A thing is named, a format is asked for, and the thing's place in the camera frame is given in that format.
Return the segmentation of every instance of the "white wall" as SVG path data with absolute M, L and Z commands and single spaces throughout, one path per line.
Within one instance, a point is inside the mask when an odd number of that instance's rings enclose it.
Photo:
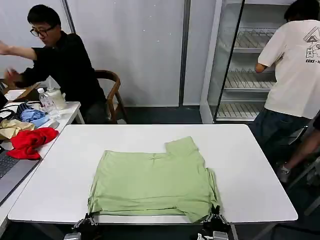
M 60 16 L 62 29 L 70 32 L 60 0 L 0 0 L 0 40 L 8 45 L 43 47 L 43 43 L 30 33 L 31 26 L 27 21 L 29 10 L 37 4 L 53 8 Z M 0 56 L 0 78 L 3 78 L 8 67 L 23 72 L 26 67 L 32 66 L 31 60 L 17 56 Z
M 205 78 L 216 0 L 192 0 L 183 105 L 199 105 Z
M 92 66 L 119 75 L 125 105 L 178 106 L 184 0 L 68 4 Z

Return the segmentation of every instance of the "black shirt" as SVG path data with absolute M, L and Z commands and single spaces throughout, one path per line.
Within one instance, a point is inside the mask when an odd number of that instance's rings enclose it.
M 81 103 L 81 111 L 85 112 L 95 102 L 106 101 L 85 46 L 77 34 L 61 31 L 55 47 L 33 49 L 37 60 L 33 61 L 33 68 L 27 68 L 21 74 L 23 82 L 17 82 L 17 87 L 28 87 L 51 76 L 65 93 L 66 101 Z

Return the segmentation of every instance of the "person's leg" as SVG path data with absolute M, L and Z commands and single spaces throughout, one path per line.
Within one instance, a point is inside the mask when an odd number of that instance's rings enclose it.
M 291 169 L 301 163 L 309 154 L 320 146 L 320 117 L 313 123 L 314 130 L 311 132 L 299 148 L 294 152 L 290 160 L 277 170 L 277 176 L 282 183 L 287 183 Z
M 277 131 L 274 121 L 274 112 L 264 108 L 249 128 L 255 140 L 263 150 L 265 143 L 268 142 L 272 135 Z
M 83 114 L 85 124 L 107 124 L 107 105 L 102 101 L 92 104 Z
M 320 130 L 313 130 L 309 137 L 299 146 L 291 159 L 283 166 L 291 170 L 301 163 L 309 154 L 312 154 L 320 146 Z
M 296 131 L 302 129 L 310 122 L 310 119 L 288 115 L 280 112 L 274 114 L 275 127 L 277 131 L 269 138 L 264 145 L 264 154 L 270 161 L 274 158 L 274 153 L 279 150 L 281 143 L 285 140 L 289 142 L 289 137 Z
M 250 126 L 256 141 L 268 160 L 271 160 L 279 141 L 303 128 L 310 120 L 263 109 Z

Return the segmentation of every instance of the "man's hand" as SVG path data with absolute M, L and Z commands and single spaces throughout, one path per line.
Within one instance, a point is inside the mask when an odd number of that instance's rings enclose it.
M 10 88 L 16 88 L 15 82 L 22 82 L 22 76 L 13 68 L 6 69 L 4 72 L 3 83 Z
M 8 55 L 10 47 L 0 40 L 0 55 Z
M 263 71 L 266 70 L 266 68 L 268 68 L 268 66 L 257 63 L 254 69 L 256 73 L 260 74 L 260 73 L 263 73 Z

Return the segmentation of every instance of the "wooden chair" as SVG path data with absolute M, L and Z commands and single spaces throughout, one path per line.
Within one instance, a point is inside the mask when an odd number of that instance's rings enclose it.
M 120 87 L 120 78 L 118 77 L 117 74 L 115 74 L 112 71 L 107 71 L 107 70 L 95 70 L 95 77 L 97 79 L 106 79 L 106 80 L 111 80 L 114 81 L 114 85 L 109 92 L 107 98 L 106 98 L 106 104 L 108 106 L 108 110 L 110 111 L 111 114 L 111 122 L 113 124 L 117 124 L 117 113 L 119 110 L 122 111 L 122 115 L 126 123 L 128 124 L 128 116 L 126 109 L 124 107 L 124 103 L 122 102 L 122 99 L 119 94 L 119 87 Z M 115 109 L 113 99 L 116 97 L 118 101 L 118 105 Z

